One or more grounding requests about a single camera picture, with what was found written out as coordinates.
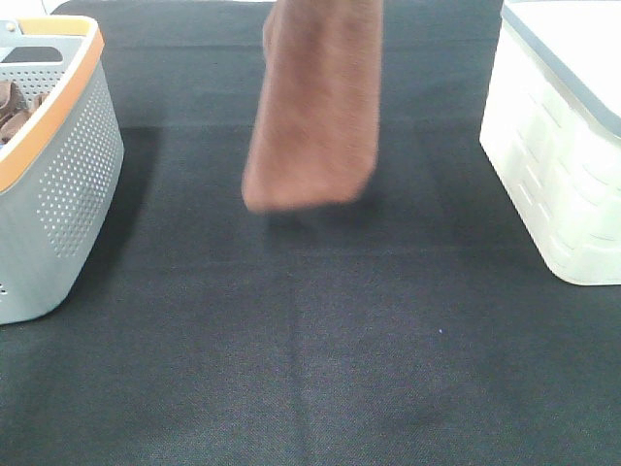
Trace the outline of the brown towel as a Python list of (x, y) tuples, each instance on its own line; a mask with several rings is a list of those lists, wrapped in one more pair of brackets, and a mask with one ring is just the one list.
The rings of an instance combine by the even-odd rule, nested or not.
[(377, 163), (382, 37), (380, 1), (275, 3), (242, 180), (250, 211), (360, 197)]

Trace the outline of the black table cloth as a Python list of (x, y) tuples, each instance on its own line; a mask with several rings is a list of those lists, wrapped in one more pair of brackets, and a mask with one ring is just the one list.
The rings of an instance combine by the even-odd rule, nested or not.
[(65, 303), (1, 330), (5, 465), (616, 465), (620, 290), (559, 281), (478, 134), (497, 1), (389, 1), (356, 204), (253, 216), (265, 3), (71, 1), (125, 157)]

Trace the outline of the grey perforated laundry basket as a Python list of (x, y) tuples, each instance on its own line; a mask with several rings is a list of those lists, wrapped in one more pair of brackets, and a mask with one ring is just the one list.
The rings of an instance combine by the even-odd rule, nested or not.
[(28, 108), (1, 146), (1, 320), (31, 320), (68, 295), (114, 196), (124, 146), (97, 22), (84, 16), (5, 18), (1, 82)]

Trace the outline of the white plastic storage basket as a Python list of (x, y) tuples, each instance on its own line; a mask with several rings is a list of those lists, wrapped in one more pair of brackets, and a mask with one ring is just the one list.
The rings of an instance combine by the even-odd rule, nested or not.
[(505, 2), (479, 141), (548, 269), (619, 284), (619, 3)]

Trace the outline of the brown towels in basket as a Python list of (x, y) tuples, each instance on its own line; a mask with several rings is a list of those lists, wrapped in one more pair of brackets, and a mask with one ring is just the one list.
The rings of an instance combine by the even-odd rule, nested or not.
[(21, 108), (20, 93), (11, 81), (1, 82), (1, 146), (7, 145), (19, 129), (47, 99), (47, 93), (36, 95), (28, 108)]

